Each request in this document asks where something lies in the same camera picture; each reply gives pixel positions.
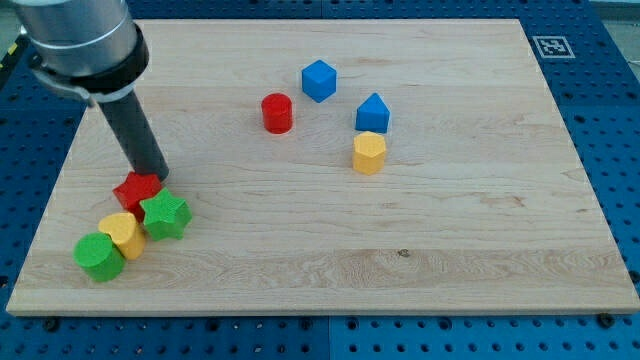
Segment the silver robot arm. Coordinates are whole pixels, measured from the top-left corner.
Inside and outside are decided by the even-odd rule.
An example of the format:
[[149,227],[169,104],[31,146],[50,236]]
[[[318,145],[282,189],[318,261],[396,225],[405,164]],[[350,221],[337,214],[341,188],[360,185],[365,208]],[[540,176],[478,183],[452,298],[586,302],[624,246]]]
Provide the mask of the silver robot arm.
[[45,88],[90,105],[134,91],[149,63],[141,29],[125,0],[11,0],[36,50],[31,63]]

